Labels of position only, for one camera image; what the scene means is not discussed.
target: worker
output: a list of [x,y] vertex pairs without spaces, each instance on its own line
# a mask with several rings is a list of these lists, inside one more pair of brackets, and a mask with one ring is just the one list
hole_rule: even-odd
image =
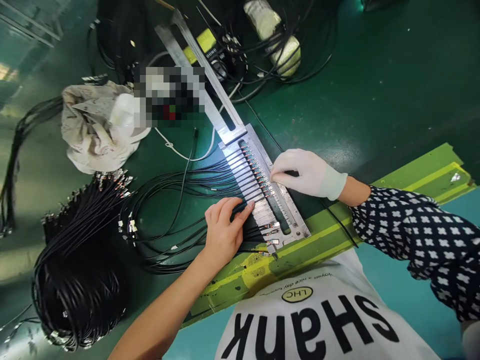
[[[286,171],[297,171],[299,176]],[[441,210],[431,197],[368,186],[335,171],[310,151],[282,153],[270,179],[300,193],[346,204],[360,239],[391,258],[408,261],[414,279],[430,279],[436,298],[456,313],[466,358],[480,359],[479,228]],[[240,202],[223,198],[205,212],[204,249],[133,322],[111,360],[154,360],[167,352],[194,302],[239,249],[242,226],[255,206],[249,203],[231,221]],[[215,359],[439,357],[385,305],[351,249],[240,301]]]

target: white cable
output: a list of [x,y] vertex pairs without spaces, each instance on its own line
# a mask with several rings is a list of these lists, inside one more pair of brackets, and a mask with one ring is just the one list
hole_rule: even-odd
[[211,16],[211,18],[218,24],[219,27],[222,27],[222,24],[220,23],[220,21],[217,20],[217,18],[210,12],[209,8],[204,4],[204,2],[202,0],[198,0],[200,2],[200,4],[203,6],[203,8],[206,10],[206,12],[208,13],[208,15]]
[[[232,96],[235,95],[235,93],[237,92],[237,90],[239,89],[239,87],[240,87],[241,84],[242,84],[242,83],[239,82],[237,85],[235,85],[235,87],[233,88],[233,90],[232,90],[232,92],[230,93],[230,95],[228,95],[228,98],[229,98],[229,99],[231,99]],[[222,106],[220,107],[220,109],[218,110],[218,112],[221,113],[223,109],[224,109],[224,106],[222,105]],[[163,134],[160,132],[160,130],[158,130],[157,128],[155,128],[155,130],[156,130],[156,132],[159,133],[160,136],[166,141],[165,146],[166,146],[167,148],[172,149],[172,150],[175,152],[175,154],[177,154],[178,156],[184,158],[185,160],[188,160],[188,159],[189,159],[188,157],[183,156],[181,153],[179,153],[179,152],[177,151],[177,149],[174,148],[174,144],[171,143],[171,142],[165,137],[165,135],[163,135]],[[207,152],[205,153],[205,155],[203,155],[202,157],[199,157],[198,159],[191,159],[190,161],[200,161],[200,160],[205,159],[208,155],[210,155],[210,152],[212,151],[212,149],[213,149],[213,147],[214,147],[214,142],[215,142],[215,128],[213,128],[213,129],[211,130],[211,142],[210,142],[210,147],[208,148],[208,150],[207,150]]]

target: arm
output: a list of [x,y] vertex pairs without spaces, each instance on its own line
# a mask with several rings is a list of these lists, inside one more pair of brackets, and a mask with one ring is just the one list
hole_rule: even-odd
[[360,238],[393,259],[409,261],[417,280],[430,279],[436,298],[465,324],[480,318],[480,229],[415,192],[371,187],[351,207]]
[[205,248],[185,272],[152,302],[123,334],[109,360],[161,359],[173,343],[190,308],[215,275],[237,253],[242,226],[254,209],[252,201],[230,222],[241,199],[223,198],[205,212]]
[[[298,171],[293,177],[285,171]],[[415,279],[431,279],[437,299],[455,310],[465,329],[480,318],[480,230],[442,211],[430,197],[363,184],[338,173],[311,151],[282,153],[271,180],[350,207],[360,238],[390,257],[408,260]]]

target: patterned sleeve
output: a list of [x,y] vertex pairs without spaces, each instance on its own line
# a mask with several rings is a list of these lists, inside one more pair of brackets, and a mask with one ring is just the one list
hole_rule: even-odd
[[407,260],[414,279],[431,279],[436,298],[459,321],[480,319],[480,229],[439,208],[431,197],[371,186],[352,207],[360,238],[391,258]]

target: hand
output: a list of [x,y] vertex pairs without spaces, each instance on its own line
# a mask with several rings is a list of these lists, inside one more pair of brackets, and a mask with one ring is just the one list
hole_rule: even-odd
[[238,197],[225,197],[205,211],[208,229],[202,253],[217,272],[233,259],[244,240],[242,227],[254,209],[255,201],[250,201],[230,222],[233,209],[241,203],[242,199]]
[[[290,176],[285,171],[297,171]],[[275,160],[270,181],[299,193],[336,200],[345,187],[348,174],[339,173],[311,151],[288,149]]]

